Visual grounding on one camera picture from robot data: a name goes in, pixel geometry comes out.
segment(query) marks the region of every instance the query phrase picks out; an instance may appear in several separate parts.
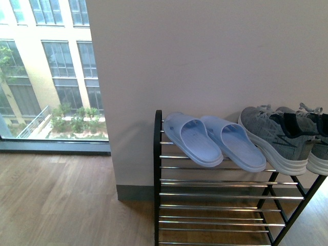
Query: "building window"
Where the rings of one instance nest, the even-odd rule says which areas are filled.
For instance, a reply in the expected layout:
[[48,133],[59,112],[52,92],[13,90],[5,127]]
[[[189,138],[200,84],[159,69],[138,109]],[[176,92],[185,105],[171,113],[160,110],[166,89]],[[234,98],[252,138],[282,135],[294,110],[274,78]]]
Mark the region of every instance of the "building window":
[[0,86],[0,114],[2,116],[15,116],[1,86]]
[[1,1],[0,1],[0,24],[6,24],[5,12]]
[[75,26],[89,26],[89,17],[85,0],[69,0]]
[[103,103],[101,101],[96,61],[91,42],[77,42],[78,49],[83,66],[85,83],[88,91],[90,106],[104,113]]
[[43,42],[52,77],[75,77],[68,43]]
[[16,21],[17,21],[18,24],[24,24],[25,23],[23,11],[22,11],[22,8],[21,8],[21,1],[22,0],[10,0],[10,4],[11,4],[11,7],[12,7],[12,10],[14,11]]
[[30,0],[38,25],[63,25],[58,0]]
[[69,104],[71,113],[76,113],[76,110],[83,107],[78,83],[76,79],[53,79],[58,97],[61,104]]
[[101,100],[99,81],[97,79],[86,79],[86,87],[89,96],[90,106],[99,110],[100,114],[104,114],[103,102]]
[[98,78],[96,60],[91,42],[78,42],[78,48],[85,78]]
[[22,116],[37,116],[40,106],[28,78],[12,77],[7,84],[13,94]]
[[6,64],[1,66],[2,72],[7,76],[24,76],[27,77],[27,73],[18,52],[15,41],[0,40],[0,59],[8,59]]

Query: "green shrub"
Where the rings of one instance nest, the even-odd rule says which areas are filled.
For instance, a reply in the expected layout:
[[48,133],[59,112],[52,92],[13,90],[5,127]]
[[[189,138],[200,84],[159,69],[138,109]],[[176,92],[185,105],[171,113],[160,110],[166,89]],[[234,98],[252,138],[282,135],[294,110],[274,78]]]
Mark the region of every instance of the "green shrub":
[[96,108],[86,108],[86,117],[93,118],[99,116],[99,110]]
[[61,104],[58,108],[52,110],[51,125],[55,132],[65,132],[69,130],[69,124],[64,120],[64,117],[70,111],[70,104]]
[[83,107],[81,107],[81,108],[76,110],[76,115],[78,117],[84,118],[86,116],[86,110]]
[[89,121],[88,125],[89,125],[88,129],[90,130],[90,132],[92,134],[96,133],[100,127],[99,116],[97,115],[96,117],[93,117]]
[[82,117],[79,117],[77,114],[75,114],[71,121],[70,121],[70,125],[72,128],[72,131],[74,133],[81,133],[84,131],[85,129],[85,122],[84,119]]

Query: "balcony railing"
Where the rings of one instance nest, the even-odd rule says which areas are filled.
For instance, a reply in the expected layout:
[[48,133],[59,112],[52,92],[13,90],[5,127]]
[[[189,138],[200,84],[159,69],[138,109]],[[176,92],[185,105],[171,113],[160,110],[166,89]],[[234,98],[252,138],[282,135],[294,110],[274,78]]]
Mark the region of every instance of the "balcony railing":
[[41,113],[29,123],[16,138],[28,138],[35,129],[50,115],[50,107],[46,106]]

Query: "baseboard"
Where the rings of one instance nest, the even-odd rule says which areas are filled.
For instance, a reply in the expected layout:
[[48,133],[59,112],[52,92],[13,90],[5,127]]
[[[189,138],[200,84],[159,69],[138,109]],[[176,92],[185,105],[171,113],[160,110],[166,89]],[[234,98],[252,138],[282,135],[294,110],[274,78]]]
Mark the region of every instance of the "baseboard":
[[[154,200],[154,187],[153,186],[125,186],[125,185],[117,185],[117,195],[118,200],[136,200],[136,201],[153,201]],[[222,195],[256,195],[260,196],[263,192],[263,189],[255,189],[255,188],[220,188],[220,194]],[[300,193],[297,188],[275,188],[275,193],[277,196],[294,196],[300,197]],[[186,192],[194,193],[206,192],[207,194],[218,194],[217,188],[211,188],[206,190],[203,188],[190,188],[190,187],[165,187],[162,190],[163,192]],[[236,201],[235,199],[225,198],[220,199],[220,201],[230,202]]]
[[118,200],[152,201],[154,200],[153,186],[124,186],[116,185]]

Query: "rack shelf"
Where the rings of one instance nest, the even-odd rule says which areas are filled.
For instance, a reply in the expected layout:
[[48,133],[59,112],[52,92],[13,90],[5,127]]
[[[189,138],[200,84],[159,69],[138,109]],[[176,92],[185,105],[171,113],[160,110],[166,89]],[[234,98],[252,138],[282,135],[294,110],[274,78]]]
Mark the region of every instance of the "rack shelf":
[[[273,169],[262,172],[270,174],[268,181],[248,181],[240,180],[238,174],[245,172],[240,168],[199,167],[177,152],[177,148],[174,154],[162,154],[165,148],[174,148],[172,142],[162,140],[165,137],[162,123],[162,111],[157,110],[154,125],[155,246],[278,246],[326,178],[318,175],[306,190],[296,176],[291,176],[288,182],[276,181],[279,173]],[[229,179],[222,179],[222,175],[203,178],[208,176],[208,171],[211,171],[210,176],[230,173]],[[174,177],[177,172],[195,175],[177,178]],[[277,186],[292,186],[300,195],[277,195]],[[285,201],[296,202],[296,209],[286,212]]]

